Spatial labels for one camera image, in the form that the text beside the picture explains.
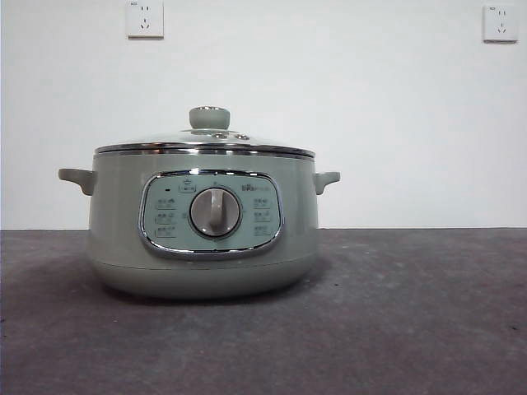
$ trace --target control panel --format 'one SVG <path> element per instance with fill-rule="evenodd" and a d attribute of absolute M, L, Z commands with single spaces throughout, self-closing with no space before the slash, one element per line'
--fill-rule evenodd
<path fill-rule="evenodd" d="M 270 246 L 283 215 L 266 174 L 238 170 L 159 173 L 145 185 L 140 234 L 165 253 L 243 253 Z"/>

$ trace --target cooker base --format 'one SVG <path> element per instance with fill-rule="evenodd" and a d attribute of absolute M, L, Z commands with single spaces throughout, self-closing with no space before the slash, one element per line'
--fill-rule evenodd
<path fill-rule="evenodd" d="M 306 274 L 316 254 L 292 261 L 228 269 L 143 269 L 92 261 L 107 285 L 135 295 L 166 299 L 211 299 L 248 295 L 286 286 Z"/>

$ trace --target pot handle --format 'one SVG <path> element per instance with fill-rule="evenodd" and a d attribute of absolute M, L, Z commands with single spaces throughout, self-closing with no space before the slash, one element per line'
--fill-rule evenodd
<path fill-rule="evenodd" d="M 96 172 L 79 169 L 60 169 L 58 177 L 64 181 L 71 181 L 72 183 L 81 186 L 82 192 L 91 196 L 93 188 L 96 186 Z"/>
<path fill-rule="evenodd" d="M 315 191 L 317 195 L 324 192 L 326 185 L 340 181 L 340 173 L 338 171 L 329 171 L 328 173 L 315 173 Z"/>

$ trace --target sage green cooker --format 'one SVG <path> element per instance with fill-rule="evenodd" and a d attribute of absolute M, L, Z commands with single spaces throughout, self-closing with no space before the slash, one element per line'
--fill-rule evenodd
<path fill-rule="evenodd" d="M 60 179 L 91 196 L 87 253 L 108 286 L 162 298 L 256 293 L 299 279 L 317 259 L 311 151 L 227 130 L 218 107 L 192 129 L 96 149 L 93 170 Z"/>

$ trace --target brand logo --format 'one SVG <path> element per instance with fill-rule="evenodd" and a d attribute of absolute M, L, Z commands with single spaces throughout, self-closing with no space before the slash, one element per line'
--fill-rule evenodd
<path fill-rule="evenodd" d="M 253 184 L 245 184 L 241 186 L 241 190 L 246 191 L 268 191 L 269 187 L 255 187 Z"/>

